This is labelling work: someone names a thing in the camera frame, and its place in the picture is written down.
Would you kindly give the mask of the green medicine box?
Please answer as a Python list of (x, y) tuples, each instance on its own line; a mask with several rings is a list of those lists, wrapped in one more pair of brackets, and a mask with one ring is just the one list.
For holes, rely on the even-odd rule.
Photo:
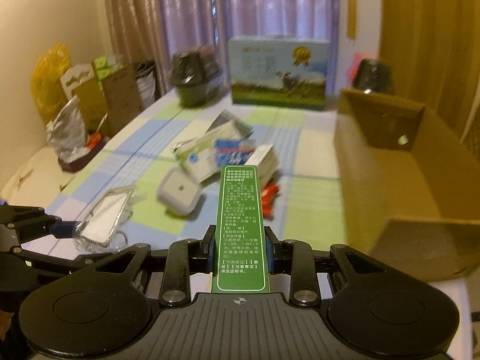
[(214, 293), (270, 291), (257, 169), (223, 166), (216, 215)]

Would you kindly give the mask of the red candy packet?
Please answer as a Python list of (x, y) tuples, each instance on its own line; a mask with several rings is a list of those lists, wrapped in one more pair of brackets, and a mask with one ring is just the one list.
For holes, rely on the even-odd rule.
[(273, 205), (279, 191), (280, 189), (277, 184), (268, 183), (261, 193), (260, 200), (264, 218), (272, 218)]

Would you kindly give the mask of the clear plastic package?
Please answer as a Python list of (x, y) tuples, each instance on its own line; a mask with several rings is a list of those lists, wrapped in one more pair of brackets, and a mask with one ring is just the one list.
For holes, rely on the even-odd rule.
[(76, 223), (73, 236), (87, 250), (118, 251), (128, 244), (123, 230), (133, 211), (130, 200), (135, 186), (106, 191)]

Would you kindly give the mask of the white square plastic case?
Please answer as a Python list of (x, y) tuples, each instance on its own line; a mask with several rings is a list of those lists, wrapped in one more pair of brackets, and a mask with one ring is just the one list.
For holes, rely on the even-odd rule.
[(156, 190), (156, 199), (177, 216), (187, 216), (193, 212), (200, 196), (199, 183), (179, 167), (171, 168)]

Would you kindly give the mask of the silver green foil pouch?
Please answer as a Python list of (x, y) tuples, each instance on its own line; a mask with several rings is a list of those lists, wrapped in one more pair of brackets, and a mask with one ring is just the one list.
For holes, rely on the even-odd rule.
[(172, 152), (179, 165), (198, 183), (213, 176), (217, 140), (240, 140), (249, 137), (253, 128), (229, 111), (222, 111), (201, 136), (175, 144)]

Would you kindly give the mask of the blue blister pack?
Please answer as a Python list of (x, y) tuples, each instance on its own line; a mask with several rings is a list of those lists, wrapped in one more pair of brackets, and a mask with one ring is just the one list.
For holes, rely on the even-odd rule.
[(216, 166), (244, 165), (256, 150), (250, 139), (217, 139), (214, 145)]

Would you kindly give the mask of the white ointment box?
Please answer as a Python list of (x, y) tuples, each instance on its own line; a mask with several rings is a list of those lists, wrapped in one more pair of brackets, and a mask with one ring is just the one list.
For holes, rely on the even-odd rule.
[(278, 169), (279, 161), (273, 144), (259, 145), (246, 161), (247, 166), (257, 168), (259, 187), (263, 191)]

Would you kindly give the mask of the checked tablecloth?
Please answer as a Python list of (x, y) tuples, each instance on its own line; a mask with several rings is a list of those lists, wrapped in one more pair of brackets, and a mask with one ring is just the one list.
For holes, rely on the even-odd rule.
[(199, 183), (198, 205), (187, 216), (168, 211), (156, 199), (156, 190), (171, 168), (188, 174), (176, 161), (173, 146), (203, 135), (222, 111), (250, 125), (250, 138), (257, 146), (274, 146), (279, 165), (273, 181), (280, 191), (272, 218), (265, 223), (277, 236), (305, 241), (315, 250), (343, 242), (334, 105), (323, 111), (240, 106), (225, 97), (210, 105), (184, 108), (176, 94), (169, 93), (115, 135), (83, 170), (58, 183), (53, 180), (57, 164), (53, 154), (49, 150), (37, 154), (30, 166), (28, 201), (62, 219), (78, 220), (109, 189), (134, 185), (133, 213), (123, 228), (128, 243), (146, 242), (164, 249), (183, 238), (198, 238), (216, 222), (219, 170)]

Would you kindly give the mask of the silver crumpled bag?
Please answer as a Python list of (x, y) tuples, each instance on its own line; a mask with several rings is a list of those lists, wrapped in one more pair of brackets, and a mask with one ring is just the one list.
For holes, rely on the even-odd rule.
[(66, 164), (89, 153), (79, 102), (78, 96), (74, 95), (46, 126), (47, 144), (53, 148), (58, 159)]

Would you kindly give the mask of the yellow plastic bag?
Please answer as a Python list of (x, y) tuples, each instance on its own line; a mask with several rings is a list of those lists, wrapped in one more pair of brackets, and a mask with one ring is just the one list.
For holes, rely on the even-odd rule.
[(37, 61), (30, 79), (32, 97), (44, 126), (67, 103), (60, 78), (72, 66), (69, 49), (62, 43), (50, 47)]

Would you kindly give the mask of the brown cardboard box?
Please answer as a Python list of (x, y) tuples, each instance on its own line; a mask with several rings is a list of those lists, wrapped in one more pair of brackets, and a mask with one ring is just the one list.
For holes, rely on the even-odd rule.
[(346, 243), (422, 281), (479, 267), (479, 163), (426, 105), (345, 89), (334, 146)]

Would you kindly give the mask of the blue milk carton box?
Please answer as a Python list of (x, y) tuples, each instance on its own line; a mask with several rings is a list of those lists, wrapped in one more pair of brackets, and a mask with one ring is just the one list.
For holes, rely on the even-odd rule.
[(328, 41), (232, 37), (227, 51), (233, 102), (318, 111), (325, 108)]

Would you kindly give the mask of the dark wrapped bowl left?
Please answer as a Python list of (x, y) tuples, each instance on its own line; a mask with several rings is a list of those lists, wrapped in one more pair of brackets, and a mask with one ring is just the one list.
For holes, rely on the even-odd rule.
[(171, 83), (182, 107), (199, 107), (216, 98), (223, 78), (216, 48), (205, 45), (172, 56)]

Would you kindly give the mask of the dark wrapped bowl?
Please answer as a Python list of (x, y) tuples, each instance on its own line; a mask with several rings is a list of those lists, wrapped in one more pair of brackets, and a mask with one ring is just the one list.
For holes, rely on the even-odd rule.
[(352, 85), (358, 90), (394, 94), (391, 67), (376, 59), (363, 58), (360, 61)]
[(171, 83), (182, 107), (199, 107), (216, 98), (223, 78), (216, 48), (205, 45), (172, 56)]

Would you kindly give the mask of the dark wrapped bowl right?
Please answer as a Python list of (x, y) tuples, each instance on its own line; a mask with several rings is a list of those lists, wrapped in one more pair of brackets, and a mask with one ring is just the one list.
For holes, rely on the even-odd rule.
[(352, 85), (358, 90), (394, 94), (391, 67), (376, 59), (363, 58), (360, 61)]

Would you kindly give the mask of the red box behind bowl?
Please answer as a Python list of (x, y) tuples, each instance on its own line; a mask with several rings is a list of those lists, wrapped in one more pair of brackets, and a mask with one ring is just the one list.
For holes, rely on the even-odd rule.
[(349, 66), (349, 68), (346, 70), (346, 78), (348, 79), (348, 82), (350, 85), (353, 85), (353, 81), (356, 77), (356, 74), (360, 68), (361, 61), (365, 58), (367, 58), (368, 55), (362, 52), (356, 52), (354, 53), (352, 57), (352, 63)]

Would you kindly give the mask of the purple curtain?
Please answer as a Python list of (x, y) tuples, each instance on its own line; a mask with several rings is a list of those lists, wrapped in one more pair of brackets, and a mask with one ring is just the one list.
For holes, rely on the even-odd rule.
[(131, 62), (154, 61), (160, 92), (171, 88), (171, 57), (212, 45), (228, 66), (227, 41), (292, 36), (330, 43), (327, 90), (335, 88), (339, 0), (105, 0), (112, 48)]

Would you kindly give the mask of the wooden door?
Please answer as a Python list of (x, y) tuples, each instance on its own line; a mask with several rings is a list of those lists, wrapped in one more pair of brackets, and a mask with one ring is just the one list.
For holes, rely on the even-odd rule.
[(382, 0), (380, 59), (397, 95), (462, 135), (479, 82), (479, 0)]

